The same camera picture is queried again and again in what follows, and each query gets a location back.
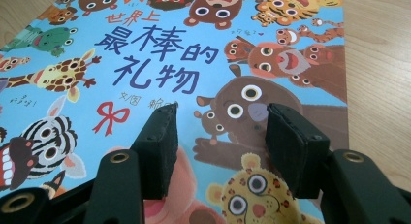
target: book cover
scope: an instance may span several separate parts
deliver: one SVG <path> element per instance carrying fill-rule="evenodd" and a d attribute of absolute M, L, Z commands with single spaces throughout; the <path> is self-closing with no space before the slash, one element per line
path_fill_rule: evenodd
<path fill-rule="evenodd" d="M 147 223 L 321 223 L 269 161 L 267 105 L 348 148 L 342 3 L 57 0 L 1 47 L 0 196 L 87 182 L 178 102 L 170 194 Z"/>

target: cartoon bear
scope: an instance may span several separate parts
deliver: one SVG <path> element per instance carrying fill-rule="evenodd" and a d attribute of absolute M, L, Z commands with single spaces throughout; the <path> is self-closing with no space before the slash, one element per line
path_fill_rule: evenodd
<path fill-rule="evenodd" d="M 230 28 L 241 7 L 242 0 L 195 0 L 184 24 L 191 27 L 199 22 L 213 23 L 216 29 L 224 30 Z"/>
<path fill-rule="evenodd" d="M 287 184 L 262 169 L 258 155 L 242 155 L 241 165 L 227 183 L 212 183 L 206 191 L 207 200 L 222 208 L 227 223 L 323 223 L 300 211 Z"/>

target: cartoon frog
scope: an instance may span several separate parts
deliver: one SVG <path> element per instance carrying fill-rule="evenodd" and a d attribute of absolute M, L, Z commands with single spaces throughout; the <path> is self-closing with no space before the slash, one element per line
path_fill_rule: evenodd
<path fill-rule="evenodd" d="M 15 36 L 8 44 L 1 48 L 2 51 L 32 47 L 40 51 L 48 51 L 53 56 L 60 56 L 64 52 L 63 46 L 73 43 L 70 35 L 77 32 L 77 28 L 57 27 L 43 32 L 38 27 L 28 25 Z"/>

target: table surface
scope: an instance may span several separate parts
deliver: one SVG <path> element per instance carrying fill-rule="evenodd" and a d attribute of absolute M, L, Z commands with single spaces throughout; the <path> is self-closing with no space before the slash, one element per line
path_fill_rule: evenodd
<path fill-rule="evenodd" d="M 0 0 L 0 46 L 53 1 Z M 344 2 L 350 148 L 411 191 L 409 0 Z"/>

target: cartoon leopard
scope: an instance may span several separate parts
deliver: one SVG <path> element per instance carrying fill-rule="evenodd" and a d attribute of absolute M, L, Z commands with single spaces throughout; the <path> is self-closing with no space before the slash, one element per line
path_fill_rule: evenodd
<path fill-rule="evenodd" d="M 224 185 L 213 183 L 208 187 L 207 200 L 222 208 L 227 223 L 323 223 L 302 213 L 287 184 L 262 169 L 260 161 L 256 154 L 244 154 L 241 157 L 243 170 Z"/>

